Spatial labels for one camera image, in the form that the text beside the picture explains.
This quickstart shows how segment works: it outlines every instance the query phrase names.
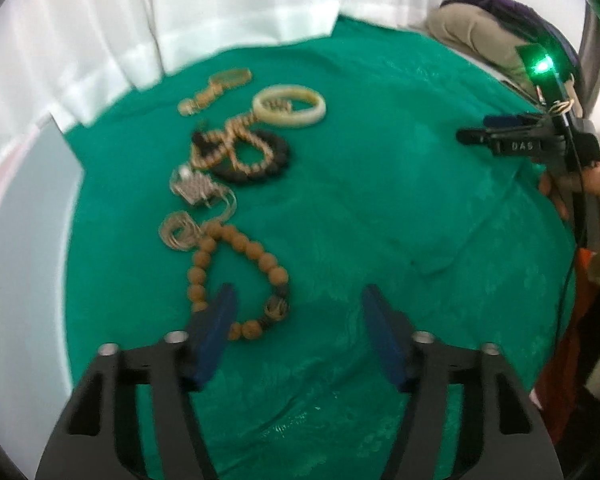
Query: metal screw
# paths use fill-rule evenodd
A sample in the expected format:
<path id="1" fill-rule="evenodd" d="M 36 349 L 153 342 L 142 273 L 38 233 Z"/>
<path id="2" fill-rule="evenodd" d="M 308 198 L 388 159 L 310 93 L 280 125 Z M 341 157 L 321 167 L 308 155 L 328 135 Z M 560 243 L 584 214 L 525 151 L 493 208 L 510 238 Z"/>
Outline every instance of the metal screw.
<path id="1" fill-rule="evenodd" d="M 496 343 L 485 343 L 481 349 L 487 355 L 500 355 L 500 349 Z"/>
<path id="2" fill-rule="evenodd" d="M 186 341 L 189 338 L 184 330 L 176 330 L 175 332 L 169 332 L 164 336 L 164 340 L 169 344 L 177 344 Z"/>
<path id="3" fill-rule="evenodd" d="M 98 354 L 109 356 L 115 354 L 119 349 L 120 347 L 115 343 L 104 343 L 104 345 L 101 345 L 100 348 L 98 348 Z"/>
<path id="4" fill-rule="evenodd" d="M 414 332 L 411 337 L 416 343 L 423 343 L 425 345 L 429 345 L 436 340 L 431 332 L 424 332 L 423 330 Z"/>

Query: beige pants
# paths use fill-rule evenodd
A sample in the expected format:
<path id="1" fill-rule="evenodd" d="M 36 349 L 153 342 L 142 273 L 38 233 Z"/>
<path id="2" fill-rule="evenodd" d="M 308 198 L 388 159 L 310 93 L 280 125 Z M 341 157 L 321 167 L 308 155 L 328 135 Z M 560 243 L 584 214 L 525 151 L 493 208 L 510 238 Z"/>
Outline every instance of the beige pants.
<path id="1" fill-rule="evenodd" d="M 525 92 L 536 97 L 536 90 L 516 51 L 517 46 L 528 42 L 503 29 L 486 10 L 469 4 L 449 4 L 432 10 L 426 25 L 430 35 L 440 43 L 495 66 Z M 573 81 L 564 85 L 575 100 L 574 113 L 582 117 Z"/>

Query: brown bead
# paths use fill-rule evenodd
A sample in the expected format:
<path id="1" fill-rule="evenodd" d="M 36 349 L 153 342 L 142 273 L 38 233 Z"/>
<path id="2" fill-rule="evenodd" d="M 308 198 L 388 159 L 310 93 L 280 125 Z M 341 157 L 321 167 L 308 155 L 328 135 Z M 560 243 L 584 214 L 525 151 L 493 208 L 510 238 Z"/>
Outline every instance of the brown bead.
<path id="1" fill-rule="evenodd" d="M 223 225 L 222 226 L 222 240 L 225 242 L 231 243 L 231 240 L 234 239 L 234 236 L 238 234 L 238 229 L 235 228 L 235 225 Z"/>
<path id="2" fill-rule="evenodd" d="M 193 255 L 193 263 L 196 264 L 196 267 L 206 269 L 211 263 L 211 254 L 206 251 L 197 251 L 196 254 Z"/>
<path id="3" fill-rule="evenodd" d="M 242 337 L 242 326 L 238 322 L 231 323 L 227 339 L 229 341 L 238 341 Z"/>
<path id="4" fill-rule="evenodd" d="M 231 240 L 231 247 L 234 248 L 234 251 L 237 253 L 241 253 L 247 247 L 249 243 L 249 239 L 245 235 L 237 234 Z"/>
<path id="5" fill-rule="evenodd" d="M 201 269 L 200 267 L 191 267 L 187 271 L 187 278 L 189 279 L 189 283 L 193 283 L 194 285 L 202 285 L 206 280 L 205 269 Z"/>
<path id="6" fill-rule="evenodd" d="M 273 286 L 288 283 L 289 274 L 285 267 L 275 267 L 269 271 L 269 283 Z"/>
<path id="7" fill-rule="evenodd" d="M 278 259 L 271 253 L 264 253 L 258 259 L 258 268 L 262 272 L 269 272 L 278 264 Z"/>
<path id="8" fill-rule="evenodd" d="M 242 336 L 245 339 L 254 340 L 262 336 L 262 327 L 254 319 L 245 321 L 242 324 Z"/>
<path id="9" fill-rule="evenodd" d="M 222 236 L 222 224 L 218 220 L 209 222 L 209 224 L 206 225 L 205 232 L 214 240 L 218 240 Z"/>
<path id="10" fill-rule="evenodd" d="M 249 242 L 244 250 L 247 258 L 250 260 L 257 260 L 264 254 L 264 247 L 260 242 Z"/>
<path id="11" fill-rule="evenodd" d="M 203 310 L 206 310 L 208 306 L 209 305 L 206 301 L 199 301 L 191 305 L 191 309 L 193 312 L 202 312 Z"/>
<path id="12" fill-rule="evenodd" d="M 189 285 L 187 287 L 187 298 L 193 303 L 204 301 L 205 299 L 205 287 L 202 285 Z"/>
<path id="13" fill-rule="evenodd" d="M 202 249 L 203 251 L 206 251 L 209 254 L 213 253 L 216 250 L 216 248 L 218 247 L 218 244 L 216 244 L 216 241 L 211 236 L 202 238 L 202 240 L 200 240 L 200 243 L 198 245 L 199 245 L 200 249 Z"/>

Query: cable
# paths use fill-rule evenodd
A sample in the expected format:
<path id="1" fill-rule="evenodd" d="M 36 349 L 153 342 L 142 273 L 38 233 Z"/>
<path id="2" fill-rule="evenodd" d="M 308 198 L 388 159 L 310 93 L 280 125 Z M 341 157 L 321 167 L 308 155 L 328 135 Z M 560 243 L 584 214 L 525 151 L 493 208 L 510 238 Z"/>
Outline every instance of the cable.
<path id="1" fill-rule="evenodd" d="M 571 110 L 571 107 L 573 107 L 573 99 L 566 102 L 557 102 L 549 109 L 549 113 L 565 114 L 569 110 Z M 575 155 L 576 165 L 578 167 L 578 176 L 580 178 L 580 190 L 584 197 L 584 200 L 582 201 L 584 225 L 582 227 L 582 232 L 580 233 L 580 238 L 576 242 L 576 248 L 573 251 L 573 257 L 571 258 L 571 263 L 569 264 L 569 270 L 567 270 L 567 275 L 564 279 L 562 290 L 560 292 L 560 298 L 558 299 L 557 319 L 555 322 L 554 355 L 558 350 L 558 343 L 560 342 L 560 326 L 562 325 L 562 316 L 564 315 L 564 300 L 567 296 L 567 289 L 569 288 L 569 282 L 571 281 L 571 276 L 573 275 L 573 271 L 575 269 L 578 251 L 582 247 L 585 240 L 585 236 L 587 235 L 587 199 L 584 196 L 584 177 L 582 176 L 582 165 L 580 163 L 580 157 L 578 156 L 576 144 L 573 140 L 573 134 L 571 133 L 570 127 L 567 127 L 567 140 L 569 141 L 571 149 L 573 150 L 573 153 Z"/>

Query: green led light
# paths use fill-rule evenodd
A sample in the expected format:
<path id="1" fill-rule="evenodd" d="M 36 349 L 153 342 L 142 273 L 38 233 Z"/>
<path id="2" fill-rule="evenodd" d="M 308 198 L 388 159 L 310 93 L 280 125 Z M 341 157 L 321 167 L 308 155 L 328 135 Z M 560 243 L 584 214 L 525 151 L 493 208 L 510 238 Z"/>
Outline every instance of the green led light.
<path id="1" fill-rule="evenodd" d="M 554 67 L 554 60 L 549 56 L 546 56 L 544 59 L 541 59 L 534 66 L 535 74 L 544 74 L 545 72 L 549 72 Z"/>

